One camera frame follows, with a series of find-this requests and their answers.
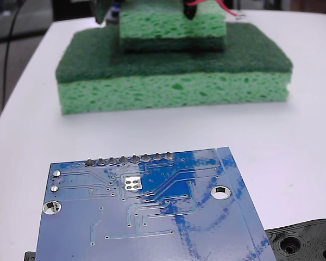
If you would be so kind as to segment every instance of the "white table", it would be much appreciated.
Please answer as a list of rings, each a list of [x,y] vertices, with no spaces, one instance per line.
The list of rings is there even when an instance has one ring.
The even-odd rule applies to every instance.
[[[62,116],[55,69],[96,24],[51,26],[0,118],[0,261],[35,251],[50,163],[88,157],[229,146],[265,229],[326,218],[326,15],[246,13],[293,61],[286,103]]]

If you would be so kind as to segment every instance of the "circuit board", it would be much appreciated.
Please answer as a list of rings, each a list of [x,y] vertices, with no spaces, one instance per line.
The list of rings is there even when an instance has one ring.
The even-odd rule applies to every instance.
[[[275,260],[229,148],[51,164],[36,261]]]

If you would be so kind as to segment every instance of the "dark green scrubber layer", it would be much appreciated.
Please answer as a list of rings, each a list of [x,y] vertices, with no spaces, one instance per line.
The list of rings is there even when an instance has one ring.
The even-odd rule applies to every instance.
[[[225,36],[218,38],[187,39],[121,39],[121,48],[125,52],[173,52],[173,51],[219,51],[225,49]]]
[[[118,26],[75,34],[58,68],[58,83],[193,72],[291,72],[282,50],[252,24],[227,24],[227,51],[121,54]]]
[[[222,51],[224,13],[216,1],[199,4],[193,20],[183,14],[181,0],[127,2],[120,13],[121,48],[134,52]]]
[[[57,69],[63,114],[284,101],[292,64],[251,24],[228,24],[226,53],[123,55],[118,27],[77,33]]]

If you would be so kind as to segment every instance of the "green sponge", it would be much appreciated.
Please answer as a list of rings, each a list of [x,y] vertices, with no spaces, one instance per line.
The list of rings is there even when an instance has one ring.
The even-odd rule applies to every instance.
[[[126,51],[224,49],[225,13],[216,1],[199,4],[192,21],[182,10],[179,0],[125,3],[120,14],[122,48]]]
[[[117,26],[77,33],[56,72],[62,112],[284,101],[286,55],[251,24],[227,30],[225,53],[126,55]]]

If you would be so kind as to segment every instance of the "blue marker scribble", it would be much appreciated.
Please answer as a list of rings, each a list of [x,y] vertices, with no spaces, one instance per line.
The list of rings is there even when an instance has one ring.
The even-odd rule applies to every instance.
[[[178,208],[172,204],[170,204],[168,207],[171,208],[172,212],[177,213],[179,211]],[[192,257],[196,258],[197,260],[200,260],[201,256],[198,254],[196,245],[192,243],[192,240],[190,239],[189,230],[187,229],[186,226],[185,216],[178,215],[175,216],[174,218],[175,218],[176,225],[179,229],[181,242],[183,243],[183,245],[187,246],[187,249]]]
[[[268,247],[269,245],[270,245],[270,242],[269,242],[268,238],[263,236],[261,243],[256,246],[255,250],[257,251],[258,255],[261,255],[264,252],[264,250],[266,249],[266,247]],[[249,251],[249,254],[242,261],[253,261],[256,259],[256,257],[257,257],[256,253]]]

